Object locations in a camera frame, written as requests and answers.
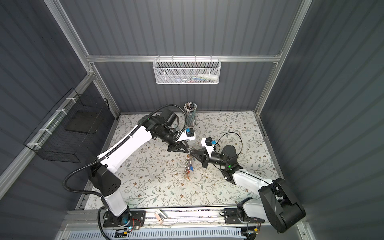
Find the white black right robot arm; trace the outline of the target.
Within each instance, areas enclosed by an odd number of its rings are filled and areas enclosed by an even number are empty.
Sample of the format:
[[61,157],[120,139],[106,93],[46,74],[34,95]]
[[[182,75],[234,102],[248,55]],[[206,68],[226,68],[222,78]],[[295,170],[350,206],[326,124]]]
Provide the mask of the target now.
[[259,196],[260,203],[248,197],[231,211],[225,210],[227,224],[269,222],[278,233],[284,233],[306,216],[303,205],[284,179],[270,180],[251,174],[238,163],[234,146],[225,146],[221,153],[203,148],[191,151],[190,155],[204,168],[208,164],[218,165],[226,181]]

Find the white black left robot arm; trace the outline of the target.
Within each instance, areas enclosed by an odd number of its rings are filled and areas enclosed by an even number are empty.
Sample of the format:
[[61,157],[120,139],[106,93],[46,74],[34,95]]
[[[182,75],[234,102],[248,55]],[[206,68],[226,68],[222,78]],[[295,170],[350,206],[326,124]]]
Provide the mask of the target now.
[[97,156],[98,163],[92,170],[90,181],[100,191],[100,198],[107,210],[115,217],[129,212],[129,207],[120,190],[121,180],[115,175],[128,157],[142,145],[155,139],[167,143],[169,152],[188,153],[189,146],[186,141],[196,139],[193,128],[184,126],[176,130],[172,127],[178,116],[167,106],[159,110],[160,115],[153,112],[144,116],[124,138]]

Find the round metal key organizer plate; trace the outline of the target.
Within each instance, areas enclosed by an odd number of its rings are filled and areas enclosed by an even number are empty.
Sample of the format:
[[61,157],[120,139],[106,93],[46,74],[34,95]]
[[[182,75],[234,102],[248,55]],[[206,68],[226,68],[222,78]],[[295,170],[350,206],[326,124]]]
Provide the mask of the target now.
[[190,180],[190,173],[194,171],[193,162],[194,162],[193,156],[188,154],[186,157],[186,164],[185,164],[185,169],[184,169],[184,173],[185,173],[186,178],[188,180]]

